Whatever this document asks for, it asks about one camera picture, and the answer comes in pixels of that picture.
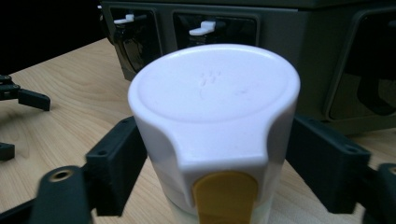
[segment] white plastic container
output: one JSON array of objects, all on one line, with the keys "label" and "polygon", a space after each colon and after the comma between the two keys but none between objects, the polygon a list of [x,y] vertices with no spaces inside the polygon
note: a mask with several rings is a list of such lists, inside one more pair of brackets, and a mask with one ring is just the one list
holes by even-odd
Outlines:
[{"label": "white plastic container", "polygon": [[139,72],[129,104],[179,223],[266,223],[299,89],[286,60],[243,45],[179,50]]}]

